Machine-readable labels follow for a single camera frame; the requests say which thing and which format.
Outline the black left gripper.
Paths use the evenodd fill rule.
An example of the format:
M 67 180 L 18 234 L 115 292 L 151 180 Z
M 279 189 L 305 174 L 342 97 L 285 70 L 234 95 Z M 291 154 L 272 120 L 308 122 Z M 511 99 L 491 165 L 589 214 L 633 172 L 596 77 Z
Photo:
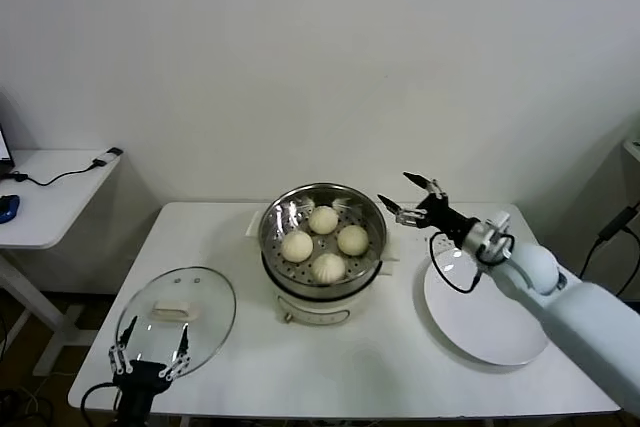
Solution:
M 166 392 L 174 379 L 189 366 L 189 324 L 182 328 L 182 334 L 173 362 L 164 364 L 148 361 L 129 360 L 126 353 L 129 340 L 138 317 L 134 316 L 129 325 L 116 338 L 108 352 L 113 381 L 120 391 L 114 426 L 147 426 L 154 398 Z

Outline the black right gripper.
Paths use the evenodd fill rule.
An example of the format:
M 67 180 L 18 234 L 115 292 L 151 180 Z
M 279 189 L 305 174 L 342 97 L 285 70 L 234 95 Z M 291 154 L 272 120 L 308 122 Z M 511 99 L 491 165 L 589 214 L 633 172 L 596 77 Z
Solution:
M 436 227 L 458 248 L 475 225 L 474 217 L 466 217 L 449 206 L 449 199 L 436 179 L 420 174 L 404 172 L 403 176 L 426 192 L 417 209 L 401 207 L 388 197 L 378 194 L 378 199 L 394 216 L 395 222 L 404 226 Z

